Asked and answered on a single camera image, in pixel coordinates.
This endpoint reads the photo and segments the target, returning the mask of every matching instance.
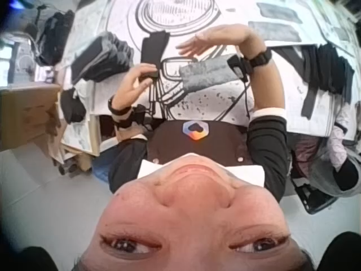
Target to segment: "logo badge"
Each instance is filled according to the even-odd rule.
[[[200,120],[191,120],[183,123],[183,133],[197,141],[209,134],[208,123]]]

